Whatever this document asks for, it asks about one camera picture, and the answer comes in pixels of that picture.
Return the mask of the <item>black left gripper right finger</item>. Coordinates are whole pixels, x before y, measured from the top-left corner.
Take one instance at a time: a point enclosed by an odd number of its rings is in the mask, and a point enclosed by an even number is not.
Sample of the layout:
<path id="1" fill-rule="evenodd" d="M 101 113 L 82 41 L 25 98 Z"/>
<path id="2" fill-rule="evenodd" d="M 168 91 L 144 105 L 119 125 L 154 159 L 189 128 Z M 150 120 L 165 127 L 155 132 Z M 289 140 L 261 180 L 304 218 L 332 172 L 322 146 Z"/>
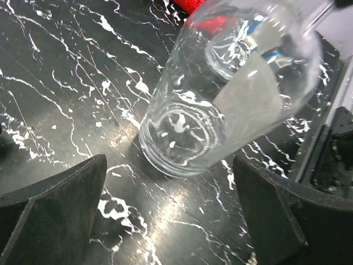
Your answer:
<path id="1" fill-rule="evenodd" d="M 352 264 L 352 200 L 236 156 L 236 188 L 258 264 Z"/>

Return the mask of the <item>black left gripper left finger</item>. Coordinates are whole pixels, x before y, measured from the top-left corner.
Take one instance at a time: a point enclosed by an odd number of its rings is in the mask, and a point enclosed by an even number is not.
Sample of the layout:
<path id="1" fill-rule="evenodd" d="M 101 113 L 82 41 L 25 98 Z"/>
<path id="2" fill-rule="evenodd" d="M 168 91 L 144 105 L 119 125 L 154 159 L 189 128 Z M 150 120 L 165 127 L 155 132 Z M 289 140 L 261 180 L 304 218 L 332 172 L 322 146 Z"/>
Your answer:
<path id="1" fill-rule="evenodd" d="M 1 195 L 1 264 L 82 264 L 106 179 L 95 155 Z"/>

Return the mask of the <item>clear bottle white cap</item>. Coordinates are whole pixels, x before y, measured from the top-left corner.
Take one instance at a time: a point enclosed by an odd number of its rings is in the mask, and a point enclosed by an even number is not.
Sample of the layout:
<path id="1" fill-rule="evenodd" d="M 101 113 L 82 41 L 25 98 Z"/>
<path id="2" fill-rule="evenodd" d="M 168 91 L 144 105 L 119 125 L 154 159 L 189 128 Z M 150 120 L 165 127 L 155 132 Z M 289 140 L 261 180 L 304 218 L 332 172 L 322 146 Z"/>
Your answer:
<path id="1" fill-rule="evenodd" d="M 311 22 L 329 1 L 206 1 L 183 25 L 140 127 L 146 159 L 197 175 L 312 97 L 321 47 Z"/>

